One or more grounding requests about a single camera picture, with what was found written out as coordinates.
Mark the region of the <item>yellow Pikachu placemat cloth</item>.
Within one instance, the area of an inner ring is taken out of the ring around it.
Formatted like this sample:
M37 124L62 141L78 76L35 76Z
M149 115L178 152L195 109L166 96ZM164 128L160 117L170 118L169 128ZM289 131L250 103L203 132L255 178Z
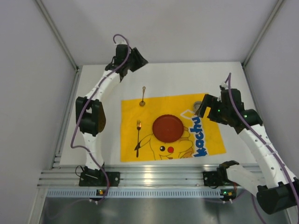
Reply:
M219 126L207 117L197 118L193 104L201 101L203 93L145 99L123 100L121 103L121 152L122 162L171 161L199 158L226 153ZM172 143L159 141L152 132L153 122L161 115L178 117L184 125L183 136ZM139 157L136 157L137 120L142 127L139 137Z

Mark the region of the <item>gold spoon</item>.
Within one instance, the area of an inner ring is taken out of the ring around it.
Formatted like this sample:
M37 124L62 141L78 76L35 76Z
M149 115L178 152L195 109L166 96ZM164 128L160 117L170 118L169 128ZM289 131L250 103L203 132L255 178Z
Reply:
M145 106L145 101L144 101L145 91L146 91L146 87L143 86L143 87L142 87L142 99L141 99L141 101L140 101L140 103L139 103L139 106Z

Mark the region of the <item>red round plate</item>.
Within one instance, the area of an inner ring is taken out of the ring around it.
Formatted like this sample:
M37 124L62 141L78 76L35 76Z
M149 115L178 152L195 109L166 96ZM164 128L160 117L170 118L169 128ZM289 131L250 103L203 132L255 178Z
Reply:
M152 132L159 141L172 143L183 136L184 125L178 117L165 114L153 122Z

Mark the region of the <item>gold fork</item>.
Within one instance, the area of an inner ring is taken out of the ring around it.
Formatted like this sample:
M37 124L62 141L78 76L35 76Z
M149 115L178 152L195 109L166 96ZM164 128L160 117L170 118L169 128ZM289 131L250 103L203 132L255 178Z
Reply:
M136 145L136 157L139 157L139 148L140 148L140 141L139 141L139 137L140 137L140 130L141 130L142 124L140 120L137 120L137 145Z

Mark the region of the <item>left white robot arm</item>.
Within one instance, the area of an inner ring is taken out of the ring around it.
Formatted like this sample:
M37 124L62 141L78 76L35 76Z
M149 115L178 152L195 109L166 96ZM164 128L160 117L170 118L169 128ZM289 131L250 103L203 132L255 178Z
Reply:
M135 72L148 64L137 48L121 43L116 46L112 61L105 67L98 83L84 97L75 100L76 126L71 139L71 148L86 151L85 166L100 170L104 165L101 150L96 143L106 125L102 100L119 84L128 71Z

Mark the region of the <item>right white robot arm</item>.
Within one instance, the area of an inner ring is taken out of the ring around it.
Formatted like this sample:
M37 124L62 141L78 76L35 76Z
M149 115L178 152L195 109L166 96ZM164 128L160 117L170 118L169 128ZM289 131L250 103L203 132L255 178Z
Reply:
M260 207L267 214L273 214L299 204L299 179L282 162L274 149L254 109L245 109L238 89L220 86L219 97L205 94L196 111L197 118L203 118L209 108L210 121L229 125L245 142L258 163L264 177L259 180L253 173L236 161L226 161L217 168L220 182L235 182L256 197Z

